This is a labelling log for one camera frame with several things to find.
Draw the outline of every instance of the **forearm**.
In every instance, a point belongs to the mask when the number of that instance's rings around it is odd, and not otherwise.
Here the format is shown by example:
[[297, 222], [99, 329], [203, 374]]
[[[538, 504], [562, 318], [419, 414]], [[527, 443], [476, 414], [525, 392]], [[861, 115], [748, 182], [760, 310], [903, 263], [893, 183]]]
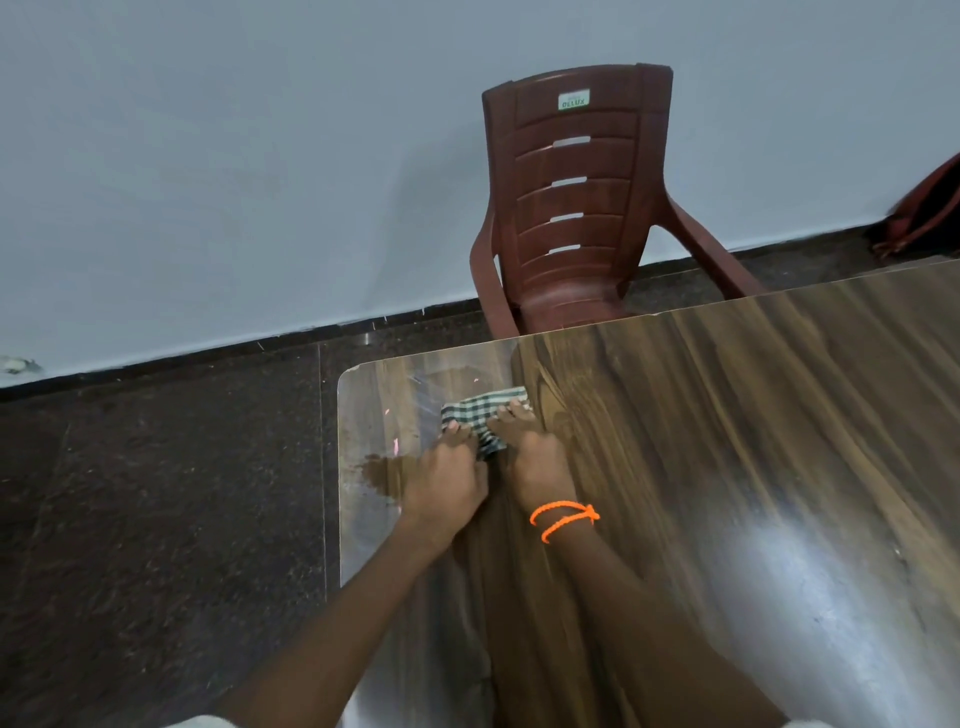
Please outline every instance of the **forearm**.
[[587, 522], [558, 530], [563, 561], [637, 718], [649, 728], [780, 728], [746, 675], [627, 567]]
[[334, 728], [391, 617], [436, 557], [398, 528], [326, 608], [217, 714], [241, 728]]

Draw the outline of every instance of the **floor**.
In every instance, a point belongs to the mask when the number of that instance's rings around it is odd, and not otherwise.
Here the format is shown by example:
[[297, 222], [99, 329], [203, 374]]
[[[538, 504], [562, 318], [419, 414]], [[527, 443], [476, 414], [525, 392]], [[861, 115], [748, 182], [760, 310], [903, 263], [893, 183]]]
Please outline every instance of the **floor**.
[[[877, 267], [850, 235], [742, 258], [774, 289]], [[676, 266], [651, 266], [628, 297], [638, 313], [718, 300]], [[338, 584], [339, 375], [489, 338], [467, 305], [0, 405], [0, 724], [158, 726], [208, 709]]]

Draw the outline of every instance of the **hand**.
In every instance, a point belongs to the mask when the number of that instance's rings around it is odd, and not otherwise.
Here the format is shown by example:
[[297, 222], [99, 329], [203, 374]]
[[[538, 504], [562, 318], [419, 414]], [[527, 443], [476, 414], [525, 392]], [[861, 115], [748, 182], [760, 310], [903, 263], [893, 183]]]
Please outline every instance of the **hand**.
[[487, 427], [514, 450], [509, 475], [516, 500], [527, 515], [545, 503], [577, 499], [564, 444], [543, 431], [526, 402], [512, 400], [508, 407], [501, 406], [487, 420]]
[[487, 464], [476, 462], [468, 426], [449, 423], [407, 483], [396, 531], [412, 535], [436, 558], [487, 497]]

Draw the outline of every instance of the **green and white plaid cloth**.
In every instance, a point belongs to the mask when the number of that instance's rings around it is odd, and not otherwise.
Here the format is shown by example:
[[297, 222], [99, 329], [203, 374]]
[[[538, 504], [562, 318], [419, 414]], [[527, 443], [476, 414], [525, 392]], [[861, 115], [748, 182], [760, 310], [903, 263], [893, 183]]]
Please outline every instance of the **green and white plaid cloth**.
[[507, 405], [510, 400], [527, 401], [527, 388], [500, 389], [468, 400], [448, 402], [441, 407], [440, 418], [444, 426], [451, 420], [470, 425], [479, 441], [477, 460], [484, 460], [498, 450], [507, 448], [506, 443], [487, 429], [487, 420], [496, 414], [497, 407]]

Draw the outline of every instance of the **maroon armchair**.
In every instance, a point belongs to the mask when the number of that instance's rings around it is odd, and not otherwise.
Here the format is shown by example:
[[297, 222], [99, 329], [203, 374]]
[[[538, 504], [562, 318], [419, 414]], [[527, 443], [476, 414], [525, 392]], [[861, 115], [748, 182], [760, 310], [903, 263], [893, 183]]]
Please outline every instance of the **maroon armchair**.
[[629, 315], [623, 297], [652, 225], [680, 240], [726, 298], [764, 292], [666, 192], [672, 84], [670, 68], [638, 63], [484, 92], [490, 202], [470, 271], [496, 338]]

